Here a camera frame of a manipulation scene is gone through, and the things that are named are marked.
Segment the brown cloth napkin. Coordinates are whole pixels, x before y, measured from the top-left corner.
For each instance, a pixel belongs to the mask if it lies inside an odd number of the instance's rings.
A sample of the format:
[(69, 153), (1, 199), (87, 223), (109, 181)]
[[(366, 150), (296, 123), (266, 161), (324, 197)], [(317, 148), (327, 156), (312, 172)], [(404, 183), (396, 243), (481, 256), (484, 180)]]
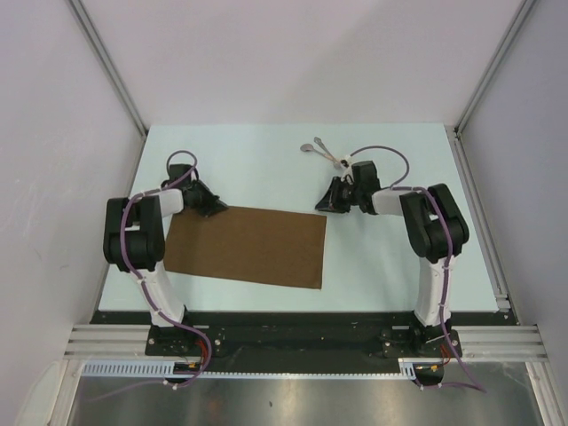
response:
[(165, 242), (169, 272), (288, 288), (322, 288), (327, 218), (231, 207), (176, 214)]

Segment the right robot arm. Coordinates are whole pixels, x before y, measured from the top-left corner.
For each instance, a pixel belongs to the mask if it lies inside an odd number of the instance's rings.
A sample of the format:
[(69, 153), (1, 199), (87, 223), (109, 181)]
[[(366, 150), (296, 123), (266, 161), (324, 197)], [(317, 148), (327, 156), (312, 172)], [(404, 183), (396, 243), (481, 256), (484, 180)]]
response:
[(421, 326), (411, 331), (409, 344), (416, 354), (431, 355), (442, 342), (435, 327), (449, 329), (451, 274), (469, 241), (469, 227), (450, 188), (437, 184), (389, 189), (381, 186), (374, 162), (355, 162), (332, 178), (315, 209), (344, 214), (353, 207), (373, 216), (403, 218), (410, 246), (420, 259), (414, 316)]

